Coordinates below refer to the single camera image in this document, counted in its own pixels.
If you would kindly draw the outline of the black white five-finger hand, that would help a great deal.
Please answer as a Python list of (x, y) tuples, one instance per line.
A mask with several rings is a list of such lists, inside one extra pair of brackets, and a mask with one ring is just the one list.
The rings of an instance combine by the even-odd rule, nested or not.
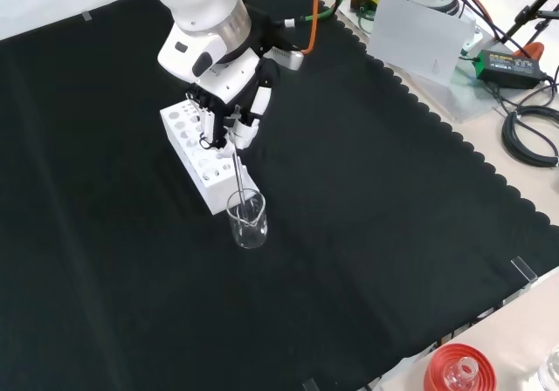
[(202, 148), (229, 156), (233, 147), (251, 145), (272, 96), (273, 70), (264, 55), (279, 44), (274, 27), (257, 27), (237, 57), (223, 63), (226, 46), (220, 36), (194, 37), (172, 26), (158, 62), (186, 83), (186, 96), (200, 113)]

